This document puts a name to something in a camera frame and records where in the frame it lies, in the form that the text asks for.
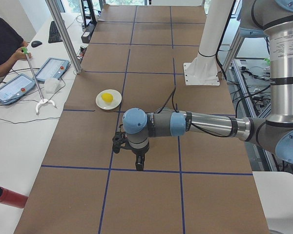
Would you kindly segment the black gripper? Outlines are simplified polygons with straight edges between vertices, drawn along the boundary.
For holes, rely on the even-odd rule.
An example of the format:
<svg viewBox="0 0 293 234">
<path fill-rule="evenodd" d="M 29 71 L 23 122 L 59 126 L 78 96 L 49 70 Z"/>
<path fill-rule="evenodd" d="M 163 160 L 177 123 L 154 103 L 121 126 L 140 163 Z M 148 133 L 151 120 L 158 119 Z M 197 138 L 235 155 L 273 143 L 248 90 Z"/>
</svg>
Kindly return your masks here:
<svg viewBox="0 0 293 234">
<path fill-rule="evenodd" d="M 145 154 L 147 150 L 142 148 L 142 149 L 133 149 L 131 151 L 136 155 L 136 162 L 135 162 L 136 170 L 143 171 L 144 162 L 145 162 Z"/>
</svg>

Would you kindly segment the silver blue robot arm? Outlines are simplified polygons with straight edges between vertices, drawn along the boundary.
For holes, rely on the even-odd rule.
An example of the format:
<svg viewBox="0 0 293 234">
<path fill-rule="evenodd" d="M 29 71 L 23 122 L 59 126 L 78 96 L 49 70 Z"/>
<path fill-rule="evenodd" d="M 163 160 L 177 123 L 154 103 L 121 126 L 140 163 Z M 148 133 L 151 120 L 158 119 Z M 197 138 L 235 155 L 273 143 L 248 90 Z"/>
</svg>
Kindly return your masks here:
<svg viewBox="0 0 293 234">
<path fill-rule="evenodd" d="M 143 170 L 151 137 L 203 132 L 251 142 L 293 164 L 293 0 L 245 0 L 241 28 L 263 30 L 270 42 L 271 113 L 266 118 L 233 118 L 162 108 L 127 110 L 113 138 L 113 151 L 131 150 Z"/>
</svg>

